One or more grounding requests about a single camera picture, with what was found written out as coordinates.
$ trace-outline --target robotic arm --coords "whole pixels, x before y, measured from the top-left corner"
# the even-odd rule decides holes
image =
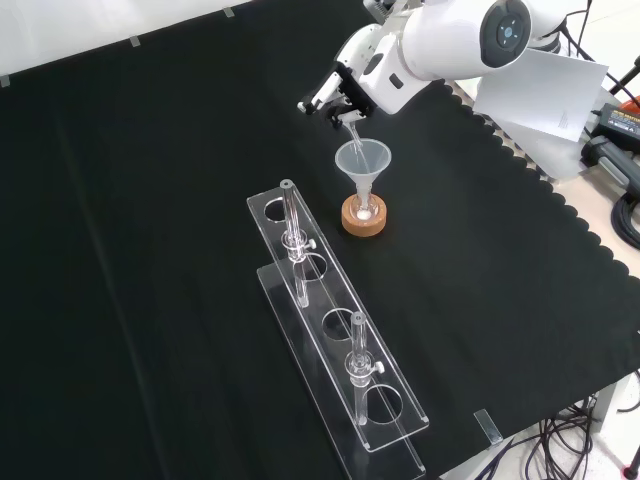
[[[563,23],[557,0],[364,0],[381,24],[354,33],[317,92],[298,108],[335,127],[393,115],[438,79],[487,75],[515,62],[532,39]]]

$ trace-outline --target table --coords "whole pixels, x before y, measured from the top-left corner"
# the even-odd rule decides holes
[[[449,85],[454,92],[469,106],[473,106],[473,99],[477,95],[478,79],[465,80],[461,82],[450,82]],[[609,101],[614,104],[619,102],[612,95],[603,93],[600,97],[603,101]],[[509,135],[498,129],[495,135],[512,148],[516,155],[523,157],[526,152],[521,150],[520,146],[514,143]],[[565,164],[570,164],[574,159],[560,159]],[[535,161],[530,162],[529,168],[536,168]],[[553,190],[562,195],[567,205],[575,208],[578,217],[584,219],[589,224],[589,231],[598,235],[602,241],[602,245],[611,250],[613,258],[623,263],[629,269],[629,275],[640,278],[640,254],[636,249],[625,243],[618,237],[611,226],[610,216],[611,210],[615,202],[625,193],[611,176],[599,167],[591,168],[584,171],[581,175],[570,180],[558,181],[549,178],[553,185]],[[635,213],[634,220],[636,225],[640,223],[640,214]],[[599,421],[593,424],[593,432],[599,433],[609,414],[615,413],[620,407],[619,399],[631,380],[632,375],[627,375],[618,382],[611,384],[598,394],[598,402],[594,409],[594,418]],[[456,469],[448,472],[443,476],[445,480],[462,480],[473,479],[480,471],[495,457],[499,448],[489,449],[486,452],[470,459]]]
[[[92,478],[341,477],[255,277],[269,256],[245,199],[286,177],[431,419],[416,438],[428,480],[487,447],[474,412],[509,436],[640,366],[640,282],[443,85],[361,127],[394,153],[376,182],[390,218],[372,241],[344,234],[352,187],[332,159],[346,134],[296,104],[367,14],[344,0],[234,11],[12,76],[1,91],[12,220],[0,252],[20,279],[4,291],[2,351],[18,368],[11,391],[31,399],[2,409],[13,417],[5,470],[77,476],[82,447]],[[330,29],[303,21],[318,15]],[[16,362],[40,331],[32,361]],[[73,388],[78,377],[96,388]],[[126,461],[110,463],[110,449]]]

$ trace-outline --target clear acrylic stand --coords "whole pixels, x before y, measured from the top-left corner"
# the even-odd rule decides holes
[[[293,182],[247,203],[274,259],[258,277],[349,477],[421,477],[409,436],[429,419]]]

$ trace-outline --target round wooden base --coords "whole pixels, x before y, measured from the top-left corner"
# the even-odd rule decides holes
[[[376,195],[371,195],[378,202],[378,214],[369,220],[360,220],[351,215],[351,203],[355,195],[347,198],[342,204],[342,226],[356,237],[373,237],[379,234],[387,224],[387,205]]]

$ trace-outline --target test tube rack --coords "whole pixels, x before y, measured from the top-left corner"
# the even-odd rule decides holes
[[[429,419],[291,180],[247,199],[274,263],[258,278],[352,480],[413,480]]]

